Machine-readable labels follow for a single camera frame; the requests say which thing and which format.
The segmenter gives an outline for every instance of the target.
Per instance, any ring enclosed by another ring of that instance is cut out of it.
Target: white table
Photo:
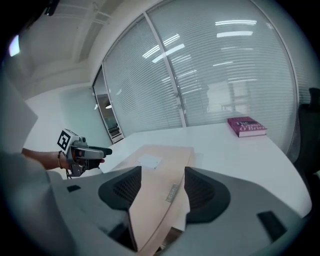
[[[193,147],[195,167],[259,184],[301,217],[311,210],[303,180],[267,136],[238,138],[227,123],[137,132],[110,147],[113,153],[100,164],[102,172],[146,144]]]

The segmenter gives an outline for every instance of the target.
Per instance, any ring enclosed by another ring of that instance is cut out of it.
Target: white marker cube
[[[79,138],[80,138],[80,136],[75,134],[73,131],[68,130],[68,129],[63,129],[60,136],[59,136],[57,144],[61,148],[62,152],[67,154],[70,145],[74,141],[78,141]]]

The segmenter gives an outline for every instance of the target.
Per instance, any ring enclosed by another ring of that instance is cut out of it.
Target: book cover
[[[267,128],[249,116],[228,118],[227,121],[238,137],[267,134]]]

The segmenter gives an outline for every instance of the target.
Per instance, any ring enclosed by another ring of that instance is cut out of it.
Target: person's arm
[[[27,158],[40,162],[46,170],[52,170],[60,167],[58,162],[58,152],[37,152],[23,148],[21,153]],[[70,165],[63,153],[60,154],[60,164],[63,169],[70,169]]]

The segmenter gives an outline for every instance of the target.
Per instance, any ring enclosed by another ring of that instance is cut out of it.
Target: ceiling beam
[[[89,29],[92,23],[95,22],[96,15],[99,13],[99,8],[105,1],[106,0],[96,0],[94,2],[90,2],[84,19],[81,21],[74,38],[74,47],[72,51],[73,63],[78,63],[80,61],[80,54],[88,36]]]

